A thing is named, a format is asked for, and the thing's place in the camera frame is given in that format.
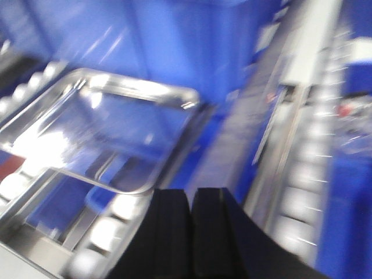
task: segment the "metal tray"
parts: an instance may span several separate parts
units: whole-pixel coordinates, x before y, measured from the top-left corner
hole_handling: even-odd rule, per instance
[[[195,90],[78,69],[0,129],[0,147],[81,180],[154,186],[198,110]]]

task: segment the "blue bin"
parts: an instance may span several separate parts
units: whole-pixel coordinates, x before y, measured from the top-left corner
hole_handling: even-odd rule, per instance
[[[12,47],[34,56],[49,59],[52,48],[43,37],[28,6],[22,1],[0,1],[0,32],[11,40]]]
[[[345,73],[343,95],[372,94],[372,61],[349,63]]]
[[[372,37],[372,0],[346,0],[351,37]]]
[[[223,103],[245,85],[259,27],[280,2],[4,0],[0,27],[28,53],[192,87]]]
[[[256,1],[131,3],[151,80],[192,87],[212,103],[244,85],[259,29]]]

